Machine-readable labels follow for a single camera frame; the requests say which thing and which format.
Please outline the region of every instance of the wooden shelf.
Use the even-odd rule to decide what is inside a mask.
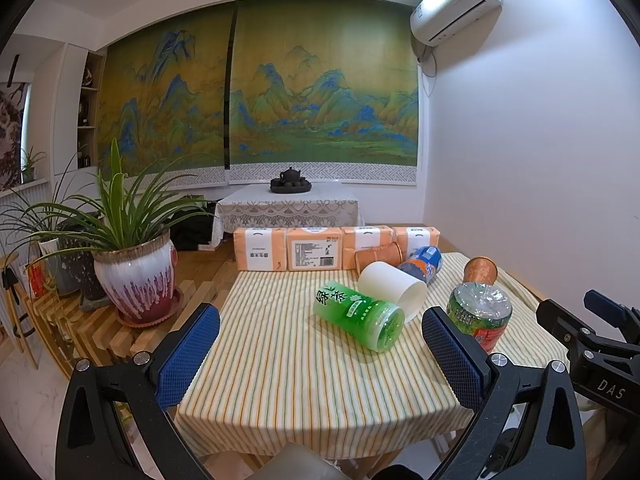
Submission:
[[[104,70],[105,57],[94,52],[89,52],[86,57],[86,67],[91,71],[94,80],[91,86],[81,86],[80,94],[82,99],[87,102],[89,107],[87,122],[92,126],[78,126],[78,146],[81,146],[79,158],[89,156],[90,166],[92,168],[97,162],[97,146],[96,146],[96,123],[98,116],[98,99],[100,95],[100,83],[102,82],[102,72]]]

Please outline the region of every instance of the ceramic flower pot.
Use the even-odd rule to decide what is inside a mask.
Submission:
[[[169,231],[129,249],[94,253],[98,280],[113,304],[136,323],[169,314],[178,254]]]
[[[71,220],[65,220],[58,225],[60,231],[82,232],[84,228]],[[72,247],[86,247],[86,244],[71,238],[59,238],[58,247],[60,249],[70,249]],[[79,251],[77,253],[60,254],[62,264],[67,268],[69,274],[76,280],[82,295],[91,301],[100,300],[106,296],[104,289],[98,281],[94,270],[94,256],[91,251]]]
[[[38,245],[43,255],[51,254],[58,250],[58,238],[48,242],[38,242]],[[49,274],[56,280],[56,288],[60,296],[66,296],[78,290],[78,282],[69,273],[67,266],[58,256],[47,258],[46,263]]]

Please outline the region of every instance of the blue gripper pad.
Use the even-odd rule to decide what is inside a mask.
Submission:
[[[163,411],[180,403],[219,332],[220,314],[214,306],[209,306],[158,374],[156,400]]]
[[[438,318],[437,308],[428,309],[422,316],[422,337],[460,405],[476,412],[484,403],[482,375]]]
[[[597,290],[591,289],[584,295],[584,307],[616,328],[624,326],[627,321],[626,310]]]

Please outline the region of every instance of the teapot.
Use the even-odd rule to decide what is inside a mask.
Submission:
[[[283,182],[299,182],[300,181],[300,172],[294,170],[291,166],[287,171],[280,172],[280,179]]]

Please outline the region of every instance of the landscape painting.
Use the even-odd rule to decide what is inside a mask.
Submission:
[[[224,165],[226,53],[234,6],[152,25],[108,47],[97,121],[107,176],[118,139],[129,176],[189,155],[175,169]]]
[[[27,83],[0,84],[0,189],[19,186],[22,119]]]
[[[245,0],[234,38],[230,160],[416,166],[417,61],[406,6]]]

